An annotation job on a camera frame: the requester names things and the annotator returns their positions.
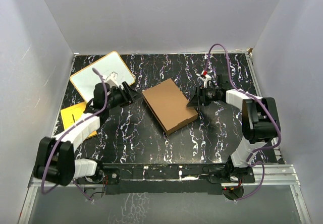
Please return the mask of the brown cardboard box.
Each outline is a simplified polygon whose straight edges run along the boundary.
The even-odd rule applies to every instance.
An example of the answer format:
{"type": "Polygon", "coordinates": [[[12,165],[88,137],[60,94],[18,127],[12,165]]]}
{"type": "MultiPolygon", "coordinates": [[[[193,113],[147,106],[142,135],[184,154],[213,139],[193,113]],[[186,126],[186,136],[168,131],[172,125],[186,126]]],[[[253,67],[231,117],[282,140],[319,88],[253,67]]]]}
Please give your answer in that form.
{"type": "Polygon", "coordinates": [[[166,135],[198,118],[197,111],[187,107],[187,98],[172,79],[142,91],[142,95],[166,135]]]}

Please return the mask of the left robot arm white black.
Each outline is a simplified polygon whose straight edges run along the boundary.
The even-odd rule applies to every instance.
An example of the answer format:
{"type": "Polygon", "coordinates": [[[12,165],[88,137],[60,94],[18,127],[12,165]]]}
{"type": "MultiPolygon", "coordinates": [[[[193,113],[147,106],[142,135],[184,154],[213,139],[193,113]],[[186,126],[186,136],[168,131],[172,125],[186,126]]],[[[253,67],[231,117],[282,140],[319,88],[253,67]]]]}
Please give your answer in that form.
{"type": "Polygon", "coordinates": [[[140,98],[141,94],[126,82],[120,86],[96,84],[93,98],[86,104],[81,117],[62,133],[41,139],[33,176],[61,186],[83,177],[93,183],[101,182],[104,170],[98,167],[98,162],[90,158],[75,159],[74,153],[89,135],[107,121],[111,109],[129,106],[140,98]]]}

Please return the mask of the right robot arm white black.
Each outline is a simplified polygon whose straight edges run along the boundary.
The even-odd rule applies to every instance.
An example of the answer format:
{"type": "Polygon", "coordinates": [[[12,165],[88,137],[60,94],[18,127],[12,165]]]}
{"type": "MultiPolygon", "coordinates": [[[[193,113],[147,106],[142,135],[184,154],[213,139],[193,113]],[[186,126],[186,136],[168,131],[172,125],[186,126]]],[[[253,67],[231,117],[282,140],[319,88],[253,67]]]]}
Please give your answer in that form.
{"type": "Polygon", "coordinates": [[[251,161],[256,154],[279,135],[276,102],[272,97],[258,97],[236,88],[226,75],[218,75],[215,84],[206,71],[202,71],[199,78],[202,85],[196,87],[187,107],[199,109],[213,101],[222,101],[242,112],[243,137],[237,149],[228,157],[224,167],[206,170],[208,179],[241,181],[251,172],[251,161]]]}

